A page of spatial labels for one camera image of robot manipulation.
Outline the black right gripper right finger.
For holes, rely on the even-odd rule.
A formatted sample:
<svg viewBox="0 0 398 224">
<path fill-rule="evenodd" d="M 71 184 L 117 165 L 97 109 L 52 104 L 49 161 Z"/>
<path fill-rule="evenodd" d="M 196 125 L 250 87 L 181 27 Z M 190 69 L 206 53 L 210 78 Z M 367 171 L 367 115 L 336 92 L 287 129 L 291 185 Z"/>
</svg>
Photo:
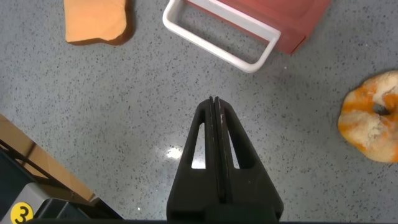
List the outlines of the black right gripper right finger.
<svg viewBox="0 0 398 224">
<path fill-rule="evenodd" d="M 284 205 L 232 106 L 215 98 L 222 222 L 277 222 Z"/>
</svg>

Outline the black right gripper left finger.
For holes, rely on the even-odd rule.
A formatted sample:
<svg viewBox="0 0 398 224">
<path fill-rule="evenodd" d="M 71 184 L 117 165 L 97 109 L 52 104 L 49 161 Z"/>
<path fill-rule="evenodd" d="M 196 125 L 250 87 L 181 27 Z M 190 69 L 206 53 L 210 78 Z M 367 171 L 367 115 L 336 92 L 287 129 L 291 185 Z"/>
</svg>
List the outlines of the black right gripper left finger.
<svg viewBox="0 0 398 224">
<path fill-rule="evenodd" d="M 218 203 L 213 115 L 212 97 L 196 108 L 167 201 L 169 222 L 201 222 L 205 219 L 207 207 Z M 201 124 L 205 132 L 205 168 L 194 169 L 193 156 Z"/>
</svg>

